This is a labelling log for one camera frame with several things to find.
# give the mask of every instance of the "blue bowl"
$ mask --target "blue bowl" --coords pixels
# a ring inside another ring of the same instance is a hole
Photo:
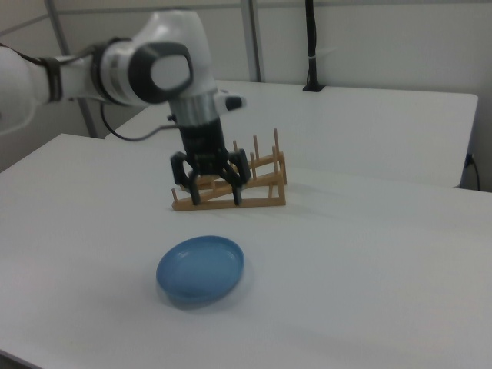
[[[174,246],[157,266],[157,281],[170,299],[187,303],[213,301],[239,281],[243,251],[218,236],[191,238]]]

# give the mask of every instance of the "white table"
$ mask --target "white table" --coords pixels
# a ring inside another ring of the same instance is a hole
[[[220,81],[248,100],[222,116],[224,136],[252,151],[258,135],[270,151],[277,127],[290,165],[364,177],[444,187],[460,184],[477,96],[422,91]],[[146,109],[118,132],[136,137],[168,123],[168,105]],[[175,146],[177,134],[159,133],[143,145]]]
[[[62,135],[0,174],[0,350],[43,369],[483,368],[492,196],[289,167],[288,205],[176,213],[172,148]],[[203,234],[238,286],[195,310],[155,269]]]

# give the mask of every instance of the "black pole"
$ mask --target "black pole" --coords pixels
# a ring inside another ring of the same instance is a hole
[[[306,0],[306,29],[307,29],[307,56],[309,57],[309,72],[303,91],[319,92],[324,85],[317,81],[316,69],[316,20],[314,19],[313,0]]]

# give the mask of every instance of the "white wall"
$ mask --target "white wall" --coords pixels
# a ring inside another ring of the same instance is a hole
[[[145,25],[151,11],[176,5],[195,8],[204,25],[217,79],[249,81],[244,26],[239,0],[123,0],[55,2],[63,33],[71,52],[112,37],[131,37]],[[99,137],[108,133],[98,111],[98,103],[88,102]],[[117,128],[137,114],[139,108],[111,106],[108,123]]]
[[[258,6],[264,77],[304,84],[304,8],[284,3]],[[318,62],[323,83],[478,95],[470,150],[492,191],[492,3],[316,6],[315,16],[318,49],[336,48]]]
[[[33,56],[61,54],[43,1],[0,0],[0,9],[1,43]],[[75,102],[41,106],[27,127],[0,136],[0,171],[61,133],[88,135]]]

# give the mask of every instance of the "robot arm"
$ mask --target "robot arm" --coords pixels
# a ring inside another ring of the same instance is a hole
[[[0,133],[26,125],[38,105],[71,98],[127,106],[168,101],[186,151],[171,158],[176,184],[199,204],[196,177],[219,175],[241,202],[248,161],[244,151],[226,150],[219,117],[245,101],[217,89],[195,12],[156,12],[134,38],[113,38],[71,57],[34,59],[0,47]]]

